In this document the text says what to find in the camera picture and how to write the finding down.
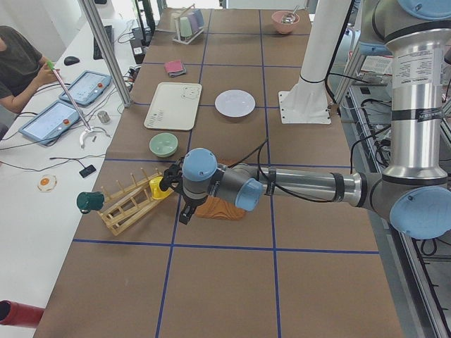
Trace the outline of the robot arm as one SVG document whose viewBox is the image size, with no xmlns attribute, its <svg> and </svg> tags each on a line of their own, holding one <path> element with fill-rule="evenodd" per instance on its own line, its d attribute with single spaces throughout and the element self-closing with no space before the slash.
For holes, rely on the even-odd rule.
<svg viewBox="0 0 451 338">
<path fill-rule="evenodd" d="M 159 184 L 184 198 L 182 223 L 209 196 L 251 211 L 263 195 L 287 194 L 366 208 L 415 239 L 450 229 L 447 173 L 439 165 L 440 73 L 450 39 L 450 2 L 365 1 L 362 9 L 362 53 L 393 55 L 388 167 L 380 174 L 342 175 L 223 165 L 210 150 L 193 149 L 165 170 Z"/>
</svg>

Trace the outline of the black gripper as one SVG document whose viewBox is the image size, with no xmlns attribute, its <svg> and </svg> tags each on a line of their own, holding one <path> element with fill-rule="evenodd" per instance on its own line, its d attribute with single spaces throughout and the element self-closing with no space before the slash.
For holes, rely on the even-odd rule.
<svg viewBox="0 0 451 338">
<path fill-rule="evenodd" d="M 164 170 L 163 177 L 160 181 L 160 190 L 165 192 L 172 189 L 174 192 L 183 193 L 183 166 L 184 158 L 179 158 L 175 163 L 171 164 L 169 168 Z M 186 201 L 179 214 L 179 222 L 187 225 L 192 216 L 195 214 L 197 205 L 195 202 Z"/>
</svg>

